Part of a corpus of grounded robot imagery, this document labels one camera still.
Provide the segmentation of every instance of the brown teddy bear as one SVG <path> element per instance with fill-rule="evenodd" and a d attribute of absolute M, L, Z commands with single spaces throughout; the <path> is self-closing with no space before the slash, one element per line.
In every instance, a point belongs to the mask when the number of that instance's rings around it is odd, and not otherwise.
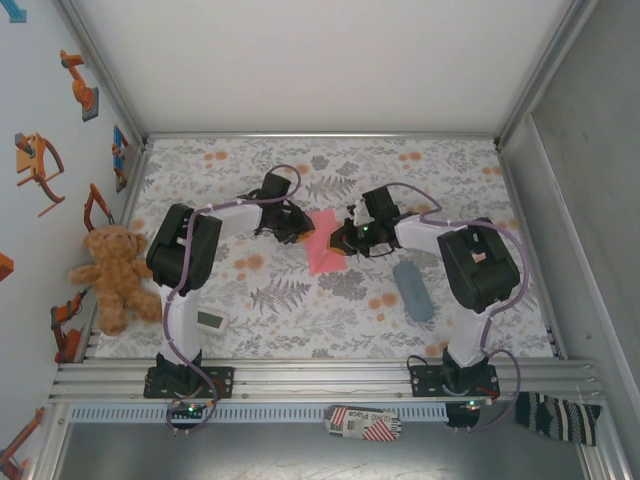
<path fill-rule="evenodd" d="M 94 285 L 100 309 L 98 328 L 103 333 L 118 335 L 127 328 L 125 307 L 145 322 L 162 320 L 160 297 L 140 286 L 141 278 L 152 275 L 144 260 L 136 258 L 147 245 L 144 235 L 134 235 L 121 225 L 109 225 L 92 230 L 84 245 L 96 264 L 74 268 L 69 272 L 69 282 Z"/>

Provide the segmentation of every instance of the cable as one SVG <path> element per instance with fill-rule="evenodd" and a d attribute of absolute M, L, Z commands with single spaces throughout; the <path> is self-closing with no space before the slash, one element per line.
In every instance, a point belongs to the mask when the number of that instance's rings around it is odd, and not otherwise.
<path fill-rule="evenodd" d="M 520 364 L 518 363 L 518 359 L 515 357 L 513 353 L 509 350 L 505 350 L 504 348 L 498 348 L 488 354 L 489 358 L 494 357 L 498 353 L 504 353 L 509 356 L 511 361 L 513 362 L 513 366 L 516 368 L 516 390 L 513 392 L 513 399 L 509 402 L 509 406 L 502 412 L 497 418 L 493 419 L 486 425 L 480 425 L 479 427 L 473 427 L 467 430 L 468 433 L 476 433 L 476 432 L 484 432 L 492 427 L 495 427 L 500 422 L 502 422 L 505 418 L 509 416 L 511 411 L 516 406 L 516 402 L 518 401 L 518 395 L 520 395 L 520 388 L 522 387 L 522 373 L 520 371 Z"/>
<path fill-rule="evenodd" d="M 409 185 L 408 183 L 403 183 L 403 182 L 392 182 L 392 183 L 388 183 L 385 185 L 385 187 L 392 187 L 392 186 L 398 186 L 398 187 L 405 187 L 405 188 L 409 188 L 411 190 L 413 190 L 414 192 L 419 193 L 420 195 L 422 195 L 423 197 L 427 198 L 429 201 L 431 201 L 436 208 L 428 213 L 425 213 L 423 215 L 420 215 L 420 222 L 427 224 L 427 225 L 433 225 L 436 227 L 453 227 L 453 228 L 457 228 L 457 227 L 482 227 L 482 228 L 490 228 L 492 230 L 495 230 L 496 232 L 498 232 L 499 234 L 504 235 L 505 237 L 507 237 L 509 239 L 509 241 L 516 247 L 516 249 L 518 250 L 518 253 L 520 254 L 520 258 L 522 259 L 522 283 L 520 285 L 520 289 L 518 290 L 518 293 L 507 303 L 503 304 L 503 305 L 499 305 L 496 308 L 494 308 L 493 310 L 491 310 L 489 312 L 489 315 L 487 317 L 487 322 L 485 323 L 484 329 L 482 331 L 482 337 L 480 339 L 480 350 L 482 351 L 482 353 L 484 355 L 486 355 L 488 358 L 492 358 L 495 355 L 497 355 L 498 353 L 504 353 L 506 354 L 511 361 L 513 361 L 513 365 L 516 369 L 516 389 L 513 392 L 513 399 L 511 400 L 511 402 L 509 403 L 509 406 L 506 408 L 506 410 L 504 412 L 502 412 L 501 415 L 499 415 L 496 419 L 494 419 L 493 421 L 487 423 L 486 425 L 482 425 L 480 427 L 474 427 L 474 428 L 469 428 L 467 429 L 468 433 L 471 432 L 482 432 L 485 431 L 491 427 L 496 426 L 497 424 L 499 424 L 502 420 L 504 420 L 513 410 L 513 408 L 516 405 L 516 402 L 518 400 L 518 395 L 520 394 L 520 388 L 522 386 L 522 372 L 520 371 L 520 364 L 518 363 L 518 359 L 515 357 L 515 355 L 513 355 L 510 351 L 504 349 L 504 348 L 498 348 L 494 351 L 492 351 L 491 353 L 488 353 L 486 351 L 486 347 L 487 347 L 487 341 L 489 338 L 489 331 L 491 330 L 491 325 L 493 323 L 493 317 L 496 316 L 498 313 L 504 312 L 505 310 L 508 310 L 509 308 L 514 307 L 520 300 L 522 300 L 522 297 L 524 297 L 524 294 L 526 293 L 527 289 L 529 288 L 529 281 L 530 281 L 530 277 L 531 277 L 531 264 L 529 262 L 529 256 L 527 255 L 527 251 L 525 250 L 524 246 L 522 245 L 522 243 L 520 243 L 520 241 L 516 238 L 515 235 L 513 235 L 511 232 L 509 232 L 508 230 L 498 227 L 497 225 L 494 225 L 493 223 L 490 222 L 482 222 L 480 220 L 463 220 L 463 221 L 458 221 L 458 222 L 451 222 L 451 221 L 441 221 L 441 220 L 431 220 L 431 219 L 427 219 L 426 216 L 430 215 L 432 213 L 436 213 L 436 212 L 440 212 L 442 211 L 442 205 L 432 196 L 430 196 L 429 194 L 427 194 L 426 192 L 420 190 L 417 187 L 414 187 L 413 185 Z"/>
<path fill-rule="evenodd" d="M 176 296 L 176 294 L 182 289 L 182 287 L 184 287 L 184 285 L 187 283 L 187 276 L 189 274 L 189 263 L 191 261 L 191 243 L 193 242 L 193 228 L 195 225 L 195 220 L 196 217 L 202 213 L 210 213 L 216 210 L 221 210 L 223 208 L 229 208 L 229 207 L 234 207 L 237 205 L 242 205 L 242 204 L 250 204 L 250 205 L 260 205 L 260 204 L 266 204 L 266 203 L 278 203 L 278 202 L 282 202 L 284 200 L 286 200 L 287 198 L 292 197 L 299 189 L 300 189 L 300 185 L 302 184 L 302 176 L 300 175 L 300 172 L 298 171 L 298 169 L 296 169 L 295 167 L 291 166 L 291 165 L 286 165 L 286 164 L 282 164 L 282 165 L 276 165 L 275 167 L 273 167 L 271 170 L 269 170 L 267 172 L 267 174 L 278 170 L 280 168 L 289 168 L 291 169 L 297 176 L 298 179 L 298 183 L 296 184 L 296 186 L 294 187 L 294 189 L 287 193 L 286 195 L 282 196 L 282 197 L 278 197 L 278 198 L 270 198 L 270 199 L 265 199 L 265 200 L 254 200 L 254 199 L 242 199 L 242 198 L 238 198 L 237 200 L 231 201 L 231 202 L 227 202 L 227 203 L 223 203 L 220 205 L 215 205 L 215 206 L 207 206 L 205 208 L 200 208 L 197 210 L 194 210 L 193 213 L 191 214 L 191 216 L 189 217 L 189 224 L 187 226 L 187 236 L 185 239 L 185 243 L 184 243 L 184 260 L 182 263 L 182 274 L 180 276 L 180 281 L 178 282 L 178 285 L 176 285 L 171 292 L 169 292 L 169 295 L 167 296 L 167 301 L 166 301 L 166 305 L 164 308 L 164 312 L 162 313 L 162 330 L 164 332 L 164 336 L 165 339 L 167 340 L 167 343 L 169 344 L 169 348 L 171 349 L 171 351 L 175 354 L 176 357 L 178 357 L 178 359 L 180 359 L 185 365 L 187 365 L 189 368 L 191 368 L 191 370 L 193 370 L 194 372 L 196 372 L 198 375 L 200 375 L 200 377 L 202 377 L 202 379 L 207 383 L 209 389 L 211 390 L 211 396 L 212 396 L 212 400 L 207 402 L 207 406 L 210 406 L 210 410 L 209 412 L 207 412 L 207 415 L 205 416 L 205 418 L 202 420 L 202 422 L 200 422 L 198 425 L 196 425 L 195 427 L 185 430 L 185 435 L 189 435 L 190 432 L 196 432 L 198 430 L 200 430 L 202 427 L 204 427 L 204 425 L 211 420 L 211 417 L 213 417 L 213 414 L 216 411 L 216 407 L 218 404 L 218 395 L 216 393 L 216 388 L 215 385 L 213 384 L 212 379 L 202 370 L 200 369 L 200 367 L 198 367 L 197 365 L 195 365 L 193 362 L 191 362 L 188 358 L 186 358 L 182 352 L 180 352 L 180 350 L 178 350 L 178 347 L 176 347 L 173 344 L 173 339 L 171 338 L 171 333 L 169 332 L 169 309 L 171 308 L 171 303 L 173 302 L 173 298 Z M 176 426 L 171 422 L 171 415 L 173 414 L 173 412 L 175 412 L 175 410 L 178 407 L 175 407 L 173 409 L 169 409 L 167 410 L 167 415 L 165 417 L 166 419 L 166 423 L 167 426 L 171 429 L 173 429 L 174 434 L 177 433 L 178 429 L 176 428 Z"/>
<path fill-rule="evenodd" d="M 419 357 L 418 355 L 409 355 L 407 357 L 407 370 L 411 370 L 411 366 L 409 365 L 409 360 L 411 359 L 415 359 L 415 360 L 420 360 L 422 363 L 424 363 L 427 367 L 429 366 L 429 363 L 422 357 Z"/>
<path fill-rule="evenodd" d="M 391 183 L 387 183 L 386 185 L 382 186 L 382 188 L 386 188 L 386 187 L 404 187 L 404 188 L 408 188 L 409 190 L 413 190 L 414 192 L 419 193 L 420 195 L 425 197 L 427 200 L 429 200 L 431 203 L 433 203 L 436 206 L 436 208 L 434 208 L 433 210 L 428 211 L 424 215 L 431 215 L 432 213 L 438 213 L 438 212 L 442 211 L 442 205 L 440 204 L 440 202 L 438 202 L 435 198 L 433 198 L 431 195 L 429 195 L 424 190 L 420 190 L 418 187 L 414 187 L 413 185 L 410 185 L 410 184 L 404 183 L 404 182 L 391 182 Z"/>

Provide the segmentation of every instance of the table surface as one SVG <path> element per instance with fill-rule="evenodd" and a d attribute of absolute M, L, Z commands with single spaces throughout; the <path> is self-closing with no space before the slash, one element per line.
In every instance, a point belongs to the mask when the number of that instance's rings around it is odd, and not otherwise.
<path fill-rule="evenodd" d="M 333 208 L 338 219 L 362 192 L 391 181 L 411 183 L 444 207 L 434 218 L 487 216 L 518 234 L 518 225 L 491 140 L 383 138 L 198 138 L 153 144 L 130 228 L 152 239 L 168 208 L 228 201 L 258 188 L 264 174 L 286 163 L 302 173 L 294 202 L 306 211 Z M 291 172 L 284 176 L 295 178 Z M 428 211 L 414 192 L 392 188 L 401 211 Z M 517 252 L 508 245 L 516 263 Z M 393 267 L 415 262 L 436 307 L 428 323 L 405 311 Z M 461 308 L 441 259 L 398 250 L 379 258 L 347 258 L 347 270 L 312 276 L 303 245 L 280 245 L 269 234 L 221 241 L 201 306 L 222 310 L 223 336 L 200 334 L 205 357 L 405 358 L 439 357 Z M 159 325 L 132 321 L 118 337 L 102 335 L 97 357 L 151 358 Z M 552 351 L 534 292 L 496 317 L 490 344 L 517 356 Z"/>

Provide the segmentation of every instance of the gray sponge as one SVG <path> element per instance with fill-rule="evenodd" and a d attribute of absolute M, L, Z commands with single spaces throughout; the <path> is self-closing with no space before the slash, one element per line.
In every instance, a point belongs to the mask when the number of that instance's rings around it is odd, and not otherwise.
<path fill-rule="evenodd" d="M 409 316 L 416 322 L 428 322 L 435 309 L 417 265 L 413 262 L 400 262 L 393 268 L 393 278 Z"/>

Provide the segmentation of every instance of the teddy bear ear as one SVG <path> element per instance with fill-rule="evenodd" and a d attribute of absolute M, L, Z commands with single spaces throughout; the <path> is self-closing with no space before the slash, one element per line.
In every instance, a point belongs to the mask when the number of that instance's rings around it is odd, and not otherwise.
<path fill-rule="evenodd" d="M 147 237 L 138 233 L 136 235 L 136 243 L 138 244 L 138 253 L 144 253 L 144 249 L 147 247 Z"/>

